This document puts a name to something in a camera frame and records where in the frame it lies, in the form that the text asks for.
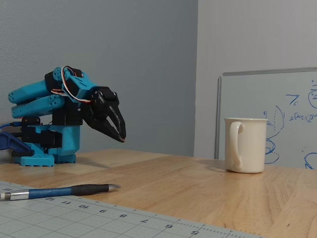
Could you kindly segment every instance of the wooden table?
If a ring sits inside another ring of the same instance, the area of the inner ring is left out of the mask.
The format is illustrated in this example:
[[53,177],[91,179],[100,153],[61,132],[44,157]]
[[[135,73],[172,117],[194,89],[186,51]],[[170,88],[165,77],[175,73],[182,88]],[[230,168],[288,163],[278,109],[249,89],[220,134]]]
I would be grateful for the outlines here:
[[120,191],[88,198],[270,238],[317,237],[311,170],[266,166],[247,175],[218,160],[107,150],[52,168],[0,165],[0,180],[37,188],[116,183]]

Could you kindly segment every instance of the blue cable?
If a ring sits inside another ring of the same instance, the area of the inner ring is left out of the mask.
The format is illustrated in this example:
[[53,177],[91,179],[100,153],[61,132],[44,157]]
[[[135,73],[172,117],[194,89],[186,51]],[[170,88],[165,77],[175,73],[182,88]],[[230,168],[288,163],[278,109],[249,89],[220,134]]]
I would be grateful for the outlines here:
[[6,126],[10,126],[10,123],[8,123],[8,124],[3,124],[3,125],[0,125],[0,129],[1,129],[1,128],[4,128],[4,127],[6,127]]
[[8,123],[8,124],[3,124],[3,125],[0,125],[0,129],[6,127],[6,126],[21,126],[22,125],[22,122],[20,121],[14,121],[14,122],[11,122],[11,123]]

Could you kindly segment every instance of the robotic arm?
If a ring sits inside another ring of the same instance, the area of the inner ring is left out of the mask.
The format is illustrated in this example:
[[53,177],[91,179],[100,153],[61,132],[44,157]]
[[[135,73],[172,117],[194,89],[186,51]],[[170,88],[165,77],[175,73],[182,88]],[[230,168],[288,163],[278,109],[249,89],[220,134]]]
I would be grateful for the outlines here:
[[[45,75],[45,80],[24,86],[9,94],[13,118],[44,116],[65,108],[65,98],[81,111],[81,117],[93,129],[124,142],[125,122],[119,110],[119,100],[108,87],[99,87],[88,75],[69,66],[57,67]],[[110,119],[116,128],[111,126]]]
[[[8,145],[1,146],[0,141],[0,150],[13,148],[10,141],[14,145],[20,143],[24,150],[29,147],[29,151],[12,153],[21,165],[74,163],[83,120],[91,128],[119,142],[125,141],[125,122],[117,94],[108,87],[97,86],[79,69],[57,67],[43,81],[12,91],[8,99],[16,104],[12,107],[12,117],[22,118],[21,133],[13,134],[21,137],[21,141],[2,132],[6,135],[0,139],[6,138]],[[44,115],[52,115],[51,124],[40,123]]]

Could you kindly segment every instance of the mechanical pencil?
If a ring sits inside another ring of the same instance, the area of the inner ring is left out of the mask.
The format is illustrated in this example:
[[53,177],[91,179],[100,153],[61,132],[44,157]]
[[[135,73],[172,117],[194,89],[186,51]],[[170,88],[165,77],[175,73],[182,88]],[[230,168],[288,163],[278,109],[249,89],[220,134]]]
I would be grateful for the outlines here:
[[0,199],[2,200],[23,200],[35,199],[43,197],[57,197],[57,196],[84,196],[93,195],[100,192],[110,192],[121,188],[116,184],[83,184],[71,187],[61,188],[46,188],[46,189],[26,189],[11,192],[2,192]]

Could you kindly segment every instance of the ceramic mug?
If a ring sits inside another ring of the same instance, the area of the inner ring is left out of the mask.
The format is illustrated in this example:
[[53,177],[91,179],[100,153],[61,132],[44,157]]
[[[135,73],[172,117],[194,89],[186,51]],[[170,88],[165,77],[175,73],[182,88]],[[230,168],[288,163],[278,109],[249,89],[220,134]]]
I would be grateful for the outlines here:
[[225,167],[255,174],[264,170],[267,119],[225,118]]

